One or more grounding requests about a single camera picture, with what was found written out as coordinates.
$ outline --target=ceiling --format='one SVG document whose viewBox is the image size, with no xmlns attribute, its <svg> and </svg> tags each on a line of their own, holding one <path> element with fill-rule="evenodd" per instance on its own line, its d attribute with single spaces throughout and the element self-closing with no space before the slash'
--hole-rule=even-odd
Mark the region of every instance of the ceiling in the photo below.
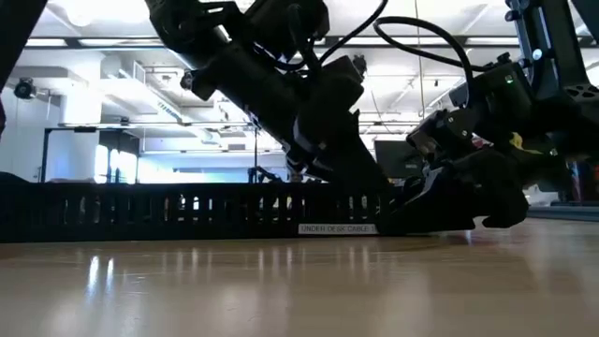
<svg viewBox="0 0 599 337">
<path fill-rule="evenodd" d="M 377 1 L 364 0 L 325 0 L 329 6 L 331 36 L 344 36 L 362 23 L 378 6 Z M 247 8 L 253 1 L 237 1 L 241 8 Z M 513 23 L 505 22 L 507 7 L 504 0 L 439 0 L 400 1 L 390 0 L 384 16 L 401 15 L 419 17 L 436 23 L 454 35 L 515 37 Z M 155 31 L 146 19 L 147 9 L 143 0 L 51 0 L 40 19 L 34 37 L 155 37 Z M 588 32 L 580 24 L 580 18 L 573 9 L 577 32 L 585 36 Z M 429 32 L 418 32 L 416 28 L 400 25 L 386 26 L 391 35 L 425 36 Z M 373 36 L 372 28 L 364 37 Z M 443 56 L 456 58 L 449 49 L 429 50 Z M 474 48 L 468 50 L 473 64 L 484 65 L 504 53 L 510 52 L 513 59 L 519 58 L 519 49 Z M 355 109 L 362 111 L 362 121 L 404 121 L 413 122 L 423 118 L 422 111 L 431 112 L 446 107 L 446 93 L 462 82 L 462 70 L 390 48 L 352 48 L 336 52 L 331 59 L 342 55 L 364 55 L 368 63 L 364 82 L 365 93 Z M 190 112 L 190 118 L 198 121 L 222 120 L 223 113 L 214 109 L 214 102 L 203 102 L 178 85 L 183 73 L 183 64 L 167 50 L 144 51 L 25 51 L 21 62 L 27 65 L 50 62 L 74 66 L 88 59 L 117 55 L 132 59 L 149 71 L 147 84 L 161 96 L 168 99 L 182 111 Z M 599 62 L 599 49 L 583 51 L 585 64 Z M 593 80 L 599 83 L 599 73 L 593 72 Z M 366 128 L 369 133 L 373 128 Z M 378 127 L 375 133 L 391 133 L 399 128 Z M 145 137 L 181 138 L 193 137 L 184 130 L 146 130 Z"/>
</svg>

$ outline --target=wooden table surface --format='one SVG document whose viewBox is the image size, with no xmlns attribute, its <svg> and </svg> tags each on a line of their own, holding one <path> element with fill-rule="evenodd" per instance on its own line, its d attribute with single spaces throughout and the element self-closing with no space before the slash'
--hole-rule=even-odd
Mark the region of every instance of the wooden table surface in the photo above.
<svg viewBox="0 0 599 337">
<path fill-rule="evenodd" d="M 0 336 L 599 336 L 599 224 L 4 244 Z"/>
</svg>

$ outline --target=white label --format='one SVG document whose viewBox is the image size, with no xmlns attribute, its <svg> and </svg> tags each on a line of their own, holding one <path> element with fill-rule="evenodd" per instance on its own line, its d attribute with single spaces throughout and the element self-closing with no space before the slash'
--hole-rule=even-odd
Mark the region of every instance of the white label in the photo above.
<svg viewBox="0 0 599 337">
<path fill-rule="evenodd" d="M 326 225 L 326 224 L 301 224 L 300 235 L 376 235 L 375 225 Z"/>
</svg>

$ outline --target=black cable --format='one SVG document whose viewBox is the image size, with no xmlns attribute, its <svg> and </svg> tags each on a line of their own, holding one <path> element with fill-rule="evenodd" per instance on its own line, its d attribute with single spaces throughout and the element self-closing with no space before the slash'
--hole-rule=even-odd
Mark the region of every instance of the black cable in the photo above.
<svg viewBox="0 0 599 337">
<path fill-rule="evenodd" d="M 336 52 L 338 49 L 340 49 L 342 46 L 344 46 L 347 42 L 349 42 L 350 39 L 357 37 L 358 34 L 362 33 L 366 28 L 368 28 L 368 26 L 373 24 L 373 22 L 376 20 L 376 18 L 378 18 L 379 15 L 381 15 L 381 13 L 383 13 L 383 10 L 385 10 L 385 7 L 387 6 L 388 2 L 389 2 L 388 0 L 381 0 L 381 4 L 378 6 L 376 11 L 368 19 L 366 19 L 366 21 L 363 24 L 358 26 L 358 28 L 356 28 L 353 32 L 349 33 L 344 38 L 342 38 L 337 43 L 335 43 L 328 51 L 326 51 L 322 55 L 322 57 L 320 58 L 320 64 L 323 65 L 325 63 L 325 61 L 327 61 L 327 59 L 334 52 Z"/>
<path fill-rule="evenodd" d="M 293 39 L 293 43 L 298 48 L 301 58 L 308 65 L 308 69 L 312 73 L 318 73 L 321 70 L 321 65 L 318 63 L 318 58 L 314 54 L 314 39 L 305 36 L 303 27 L 301 26 L 300 17 L 301 6 L 298 4 L 291 5 L 287 8 L 289 17 L 289 33 Z"/>
<path fill-rule="evenodd" d="M 412 26 L 420 27 L 420 28 L 423 28 L 423 29 L 433 32 L 434 34 L 436 34 L 437 36 L 439 36 L 443 40 L 445 40 L 449 44 L 449 46 L 451 46 L 451 48 L 456 52 L 456 54 L 458 55 L 460 60 L 458 61 L 458 60 L 450 59 L 450 58 L 447 58 L 444 56 L 433 54 L 431 52 L 422 51 L 420 49 L 408 47 L 404 44 L 401 44 L 400 42 L 394 40 L 389 35 L 387 35 L 387 33 L 385 33 L 380 27 L 383 24 L 390 24 L 390 23 L 412 25 Z M 463 68 L 464 74 L 466 77 L 466 83 L 468 86 L 468 97 L 466 99 L 466 106 L 468 106 L 468 104 L 470 103 L 470 97 L 472 96 L 472 93 L 475 92 L 474 91 L 474 79 L 475 79 L 474 71 L 485 72 L 485 71 L 488 71 L 491 69 L 491 66 L 472 66 L 472 64 L 470 63 L 470 59 L 468 58 L 468 55 L 466 54 L 466 51 L 461 46 L 461 44 L 458 42 L 458 40 L 455 39 L 451 34 L 449 34 L 443 28 L 441 28 L 433 23 L 430 23 L 430 22 L 426 22 L 426 21 L 416 19 L 416 18 L 385 17 L 385 18 L 379 18 L 374 22 L 374 31 L 376 32 L 376 34 L 378 34 L 378 36 L 380 36 L 382 39 L 384 39 L 388 44 L 390 44 L 393 47 L 396 47 L 397 49 L 399 49 L 401 51 L 406 51 L 406 52 L 412 53 L 414 55 L 429 58 L 434 61 L 438 61 L 438 62 L 447 64 L 447 65 L 458 66 L 458 67 Z"/>
</svg>

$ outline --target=black monitor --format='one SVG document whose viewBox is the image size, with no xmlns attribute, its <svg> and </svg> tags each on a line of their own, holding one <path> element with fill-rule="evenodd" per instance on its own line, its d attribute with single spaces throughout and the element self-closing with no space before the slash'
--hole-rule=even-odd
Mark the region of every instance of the black monitor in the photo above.
<svg viewBox="0 0 599 337">
<path fill-rule="evenodd" d="M 376 162 L 390 179 L 421 177 L 422 157 L 406 141 L 377 140 L 374 142 Z"/>
</svg>

